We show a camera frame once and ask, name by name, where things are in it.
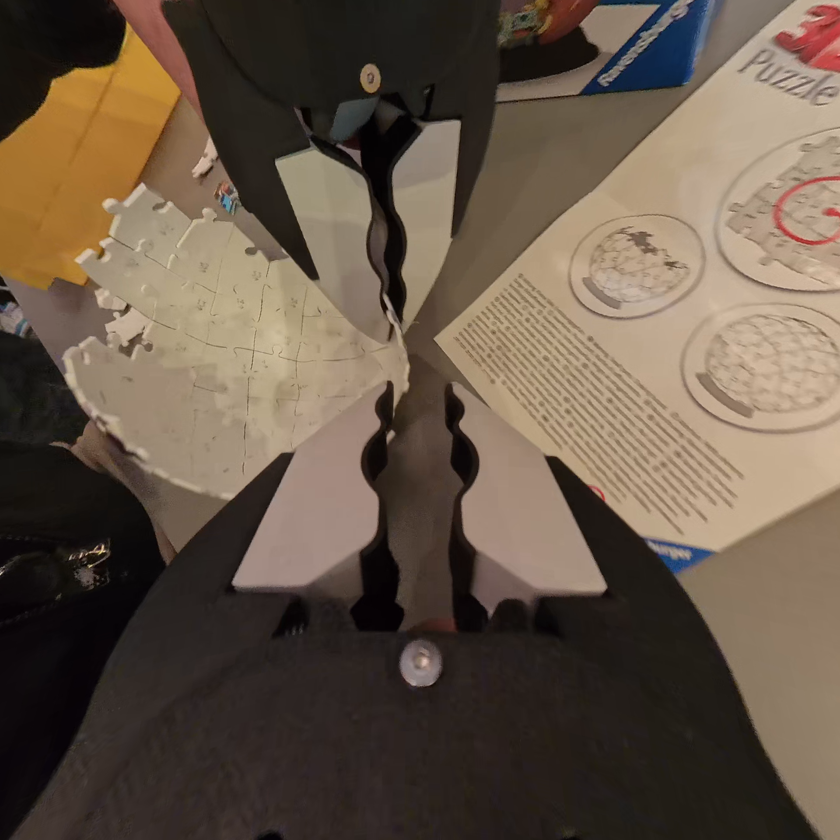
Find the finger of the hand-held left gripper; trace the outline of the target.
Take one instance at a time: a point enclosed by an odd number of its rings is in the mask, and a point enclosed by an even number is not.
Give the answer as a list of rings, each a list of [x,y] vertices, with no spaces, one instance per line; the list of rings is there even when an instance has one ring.
[[[375,342],[391,338],[383,302],[387,222],[368,176],[352,156],[311,143],[276,159],[317,272],[316,285],[350,324]]]
[[[415,322],[453,239],[461,122],[425,122],[397,107],[373,117],[373,185],[385,218],[386,294],[402,328]]]

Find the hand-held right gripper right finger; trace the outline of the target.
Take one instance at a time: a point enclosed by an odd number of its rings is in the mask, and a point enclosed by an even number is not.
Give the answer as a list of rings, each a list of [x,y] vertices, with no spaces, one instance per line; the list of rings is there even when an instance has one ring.
[[[457,629],[483,630],[498,606],[532,613],[554,597],[599,597],[605,578],[547,456],[462,385],[445,390],[450,465],[462,487],[448,542]]]

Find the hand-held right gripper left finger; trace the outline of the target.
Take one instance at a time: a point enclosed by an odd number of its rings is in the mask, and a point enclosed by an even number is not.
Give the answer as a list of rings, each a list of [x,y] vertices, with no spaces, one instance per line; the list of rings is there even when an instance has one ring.
[[[364,631],[395,631],[400,572],[375,480],[387,464],[394,385],[373,386],[292,455],[233,589],[332,599]]]

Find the white puzzle ball shell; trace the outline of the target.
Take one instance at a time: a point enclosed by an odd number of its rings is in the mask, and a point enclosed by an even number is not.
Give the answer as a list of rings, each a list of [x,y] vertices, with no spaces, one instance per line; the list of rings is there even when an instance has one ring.
[[[291,259],[268,260],[231,220],[189,219],[146,185],[77,263],[123,311],[64,353],[79,405],[147,475],[228,500],[378,385],[407,393],[391,324],[350,324]]]

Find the person's left forearm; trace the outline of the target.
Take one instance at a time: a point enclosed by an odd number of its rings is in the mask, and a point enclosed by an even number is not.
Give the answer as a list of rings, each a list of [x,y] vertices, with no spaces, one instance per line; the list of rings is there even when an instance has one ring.
[[[114,1],[128,26],[143,41],[190,103],[204,120],[193,73],[175,32],[165,19],[163,1]]]

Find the blue puzzle box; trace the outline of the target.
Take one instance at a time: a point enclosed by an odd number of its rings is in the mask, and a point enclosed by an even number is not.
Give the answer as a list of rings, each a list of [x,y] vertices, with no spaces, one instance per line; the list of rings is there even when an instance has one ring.
[[[497,103],[679,88],[722,2],[504,1]]]

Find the paper instruction sheet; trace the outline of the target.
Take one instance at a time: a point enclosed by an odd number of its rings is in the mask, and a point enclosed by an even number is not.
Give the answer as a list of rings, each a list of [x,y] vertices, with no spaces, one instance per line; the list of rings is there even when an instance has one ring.
[[[674,571],[839,483],[838,2],[790,2],[436,338]]]

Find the person's black clothing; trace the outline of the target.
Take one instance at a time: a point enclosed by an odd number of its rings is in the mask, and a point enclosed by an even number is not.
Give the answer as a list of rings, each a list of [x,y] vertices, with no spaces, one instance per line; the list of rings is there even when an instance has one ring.
[[[34,339],[2,332],[1,833],[62,761],[123,629],[165,568],[135,495]]]

